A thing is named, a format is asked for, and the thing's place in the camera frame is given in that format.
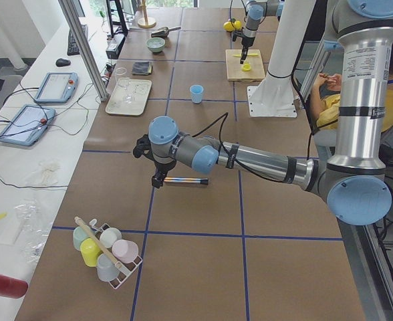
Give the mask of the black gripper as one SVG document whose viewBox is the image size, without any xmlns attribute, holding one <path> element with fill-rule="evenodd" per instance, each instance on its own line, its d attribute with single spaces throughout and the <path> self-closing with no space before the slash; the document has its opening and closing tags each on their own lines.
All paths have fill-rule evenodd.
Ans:
<svg viewBox="0 0 393 321">
<path fill-rule="evenodd" d="M 243 32 L 241 29 L 237 29 L 232 31 L 232 41 L 235 42 L 238 37 L 242 38 L 243 37 Z M 240 57 L 240 64 L 244 64 L 245 62 L 245 48 L 241 50 L 241 57 Z"/>
<path fill-rule="evenodd" d="M 135 158 L 140 158 L 142 156 L 152 158 L 151 143 L 147 134 L 144 134 L 136 141 L 136 146 L 134 147 L 132 154 Z M 163 186 L 163 180 L 155 176 L 151 178 L 151 183 L 156 189 Z"/>
</svg>

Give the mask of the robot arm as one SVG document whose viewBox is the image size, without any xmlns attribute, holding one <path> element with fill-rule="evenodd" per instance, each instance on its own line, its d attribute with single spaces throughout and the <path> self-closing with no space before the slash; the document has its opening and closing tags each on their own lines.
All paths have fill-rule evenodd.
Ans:
<svg viewBox="0 0 393 321">
<path fill-rule="evenodd" d="M 333 215 L 350 225 L 369 225 L 385 217 L 393 197 L 378 154 L 393 44 L 393 1 L 328 1 L 324 19 L 322 39 L 344 50 L 333 155 L 324 160 L 286 155 L 297 138 L 293 120 L 256 135 L 267 145 L 264 151 L 204 132 L 188 134 L 171 117 L 159 116 L 132 152 L 154 163 L 152 186 L 161 187 L 176 163 L 205 175 L 221 165 L 297 185 L 321 197 Z"/>
<path fill-rule="evenodd" d="M 261 22 L 270 16 L 280 17 L 283 11 L 284 1 L 248 1 L 245 5 L 246 23 L 244 27 L 234 30 L 233 41 L 241 38 L 240 64 L 243 65 L 248 56 L 249 48 L 253 46 L 257 30 Z"/>
</svg>

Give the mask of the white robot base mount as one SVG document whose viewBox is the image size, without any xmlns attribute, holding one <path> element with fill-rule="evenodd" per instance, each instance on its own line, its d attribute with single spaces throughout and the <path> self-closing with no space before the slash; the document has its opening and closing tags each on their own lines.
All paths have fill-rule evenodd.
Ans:
<svg viewBox="0 0 393 321">
<path fill-rule="evenodd" d="M 299 51 L 309 26 L 318 35 L 324 30 L 326 1 L 284 2 L 265 79 L 256 87 L 247 88 L 252 117 L 297 116 L 292 80 Z"/>
</svg>

